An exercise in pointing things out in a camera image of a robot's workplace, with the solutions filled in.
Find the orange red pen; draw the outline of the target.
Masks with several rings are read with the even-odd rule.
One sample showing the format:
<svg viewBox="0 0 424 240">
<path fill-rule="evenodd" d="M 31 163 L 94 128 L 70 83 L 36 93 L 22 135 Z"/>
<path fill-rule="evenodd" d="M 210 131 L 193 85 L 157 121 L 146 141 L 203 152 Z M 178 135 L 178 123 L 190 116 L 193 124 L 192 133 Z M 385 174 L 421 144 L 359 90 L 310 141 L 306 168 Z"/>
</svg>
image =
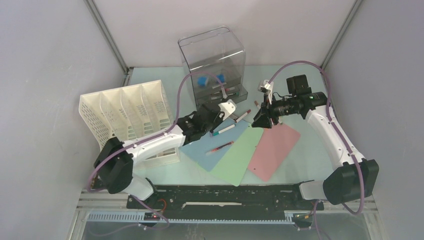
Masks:
<svg viewBox="0 0 424 240">
<path fill-rule="evenodd" d="M 215 147 L 215 148 L 213 148 L 213 149 L 211 149 L 211 150 L 207 151 L 205 154 L 206 154 L 206 155 L 210 155 L 210 154 L 215 153 L 215 152 L 217 152 L 217 151 L 219 151 L 219 150 L 221 150 L 221 149 L 223 149 L 223 148 L 226 148 L 226 147 L 228 147 L 228 146 L 231 146 L 233 143 L 234 143 L 234 141 L 227 142 L 227 143 L 225 143 L 225 144 L 223 144 L 223 145 L 220 145 L 220 146 L 218 146 L 218 147 Z"/>
</svg>

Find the blue eraser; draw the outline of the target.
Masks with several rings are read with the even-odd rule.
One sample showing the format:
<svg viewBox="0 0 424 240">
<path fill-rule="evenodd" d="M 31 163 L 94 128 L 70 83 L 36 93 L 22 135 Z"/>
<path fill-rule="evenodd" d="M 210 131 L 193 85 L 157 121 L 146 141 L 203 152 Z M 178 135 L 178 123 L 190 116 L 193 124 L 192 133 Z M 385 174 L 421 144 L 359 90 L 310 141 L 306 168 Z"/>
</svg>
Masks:
<svg viewBox="0 0 424 240">
<path fill-rule="evenodd" d="M 207 76 L 200 76 L 197 78 L 197 84 L 199 87 L 204 88 L 208 85 L 209 78 Z"/>
<path fill-rule="evenodd" d="M 225 83 L 225 76 L 223 74 L 218 74 L 216 77 L 219 79 L 219 81 L 224 84 Z"/>
</svg>

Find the clear plastic drawer box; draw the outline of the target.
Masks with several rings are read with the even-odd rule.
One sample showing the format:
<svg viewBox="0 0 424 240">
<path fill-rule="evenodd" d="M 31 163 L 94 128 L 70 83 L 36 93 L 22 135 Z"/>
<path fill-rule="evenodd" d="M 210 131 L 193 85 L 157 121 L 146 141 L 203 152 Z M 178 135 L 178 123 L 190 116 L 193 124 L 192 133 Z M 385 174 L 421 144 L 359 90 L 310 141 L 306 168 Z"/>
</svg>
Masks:
<svg viewBox="0 0 424 240">
<path fill-rule="evenodd" d="M 192 99 L 197 108 L 204 103 L 219 103 L 221 99 L 211 100 L 211 96 L 222 95 L 221 87 L 235 90 L 226 94 L 238 93 L 228 97 L 235 103 L 248 98 L 243 86 L 246 51 L 240 40 L 227 26 L 219 26 L 178 40 L 178 47 L 185 74 L 190 74 L 189 81 L 193 90 Z M 223 74 L 222 84 L 216 75 Z M 206 87 L 199 87 L 198 77 L 208 77 Z"/>
</svg>

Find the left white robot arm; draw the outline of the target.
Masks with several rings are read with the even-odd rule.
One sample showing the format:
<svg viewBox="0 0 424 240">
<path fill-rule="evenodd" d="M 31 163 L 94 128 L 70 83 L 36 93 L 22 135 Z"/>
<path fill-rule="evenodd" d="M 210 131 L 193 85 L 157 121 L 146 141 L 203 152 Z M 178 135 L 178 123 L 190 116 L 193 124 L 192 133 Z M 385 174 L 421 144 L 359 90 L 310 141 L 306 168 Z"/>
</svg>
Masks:
<svg viewBox="0 0 424 240">
<path fill-rule="evenodd" d="M 134 166 L 165 150 L 200 140 L 213 132 L 236 108 L 232 100 L 219 104 L 209 102 L 157 133 L 127 141 L 112 137 L 95 160 L 91 176 L 98 176 L 102 189 L 109 194 L 127 193 L 138 198 L 145 208 L 153 208 L 158 202 L 154 185 L 147 178 L 135 177 Z"/>
</svg>

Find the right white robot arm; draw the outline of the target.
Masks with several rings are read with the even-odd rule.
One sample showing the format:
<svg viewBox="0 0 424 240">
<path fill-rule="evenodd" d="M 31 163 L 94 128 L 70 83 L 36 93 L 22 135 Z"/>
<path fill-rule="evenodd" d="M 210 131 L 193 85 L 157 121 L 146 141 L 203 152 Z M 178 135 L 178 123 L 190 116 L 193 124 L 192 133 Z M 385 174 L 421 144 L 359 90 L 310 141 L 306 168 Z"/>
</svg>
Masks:
<svg viewBox="0 0 424 240">
<path fill-rule="evenodd" d="M 274 84 L 264 80 L 258 85 L 263 102 L 253 118 L 252 127 L 270 129 L 279 118 L 289 115 L 301 117 L 319 135 L 329 156 L 333 173 L 323 181 L 306 181 L 291 194 L 291 204 L 304 209 L 311 200 L 327 200 L 333 205 L 365 199 L 372 195 L 379 165 L 367 160 L 349 140 L 335 117 L 323 92 L 313 92 L 305 75 L 287 78 L 288 96 L 279 100 L 273 96 Z"/>
</svg>

